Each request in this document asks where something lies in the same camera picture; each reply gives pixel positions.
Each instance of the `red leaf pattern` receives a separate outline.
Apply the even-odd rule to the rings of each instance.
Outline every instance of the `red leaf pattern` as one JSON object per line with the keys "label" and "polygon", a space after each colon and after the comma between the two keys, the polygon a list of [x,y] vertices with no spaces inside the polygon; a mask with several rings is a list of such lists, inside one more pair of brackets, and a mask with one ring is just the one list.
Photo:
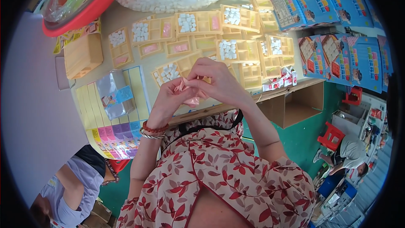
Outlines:
{"label": "red leaf pattern", "polygon": [[[186,123],[186,129],[231,128],[236,115],[237,110],[228,111]],[[179,135],[176,127],[166,131],[162,141],[166,150],[157,168],[145,181],[140,197],[125,201],[117,227],[185,227],[203,186],[255,227],[308,224],[316,202],[311,178],[286,158],[269,164],[255,157],[253,145],[241,140],[242,123],[229,131],[204,128],[174,141]]]}

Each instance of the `woman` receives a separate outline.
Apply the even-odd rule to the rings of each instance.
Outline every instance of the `woman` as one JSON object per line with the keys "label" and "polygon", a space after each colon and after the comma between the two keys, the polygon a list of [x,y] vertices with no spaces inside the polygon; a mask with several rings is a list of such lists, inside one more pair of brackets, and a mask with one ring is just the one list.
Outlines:
{"label": "woman", "polygon": [[109,161],[83,146],[42,188],[30,211],[41,227],[76,227],[90,215],[100,185],[118,181]]}
{"label": "woman", "polygon": [[[161,86],[132,162],[117,227],[306,227],[316,202],[312,180],[288,159],[251,96],[224,63],[209,58],[199,58],[187,79],[192,88],[178,95],[173,90],[180,78]],[[163,132],[198,89],[240,110]],[[241,140],[241,111],[260,157]],[[156,166],[162,140],[149,137],[164,133],[166,149]]]}

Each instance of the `black strap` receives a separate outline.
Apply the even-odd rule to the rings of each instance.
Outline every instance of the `black strap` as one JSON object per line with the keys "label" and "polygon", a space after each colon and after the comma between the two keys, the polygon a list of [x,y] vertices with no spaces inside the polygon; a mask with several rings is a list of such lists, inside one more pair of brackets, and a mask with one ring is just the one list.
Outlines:
{"label": "black strap", "polygon": [[186,128],[185,128],[186,123],[179,124],[180,135],[175,140],[173,140],[171,143],[173,143],[174,141],[178,140],[179,138],[181,138],[181,137],[183,137],[185,135],[198,132],[200,129],[206,129],[206,128],[211,128],[211,129],[215,129],[215,130],[230,130],[230,129],[233,129],[233,128],[236,127],[236,125],[238,125],[242,121],[242,119],[243,119],[243,113],[242,113],[242,110],[239,109],[239,113],[236,116],[235,121],[233,121],[232,126],[229,129],[225,129],[224,127],[220,127],[220,126],[216,126],[216,125],[198,125],[198,126],[195,126],[195,127],[192,127],[190,129],[186,130]]}

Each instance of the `silver bangle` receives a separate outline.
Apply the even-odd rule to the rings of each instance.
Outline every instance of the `silver bangle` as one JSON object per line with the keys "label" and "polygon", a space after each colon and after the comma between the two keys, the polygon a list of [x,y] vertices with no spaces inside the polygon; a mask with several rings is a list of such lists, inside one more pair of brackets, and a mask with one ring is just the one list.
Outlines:
{"label": "silver bangle", "polygon": [[143,132],[143,130],[144,130],[144,128],[140,128],[140,129],[139,129],[139,134],[141,134],[141,135],[144,136],[145,138],[150,138],[150,139],[162,139],[162,138],[164,138],[164,137],[166,136],[166,133],[164,133],[164,134],[161,135],[161,136],[150,136],[150,135],[145,134],[145,133]]}

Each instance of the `woman's left hand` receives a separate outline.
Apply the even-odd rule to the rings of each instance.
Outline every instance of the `woman's left hand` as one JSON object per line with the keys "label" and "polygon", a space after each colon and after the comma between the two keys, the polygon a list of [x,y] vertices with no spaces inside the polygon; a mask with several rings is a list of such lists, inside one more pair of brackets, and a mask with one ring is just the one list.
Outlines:
{"label": "woman's left hand", "polygon": [[149,128],[158,129],[166,126],[180,105],[197,94],[196,88],[188,88],[178,95],[174,94],[173,90],[180,85],[181,80],[182,78],[177,78],[162,84],[149,115],[147,122]]}

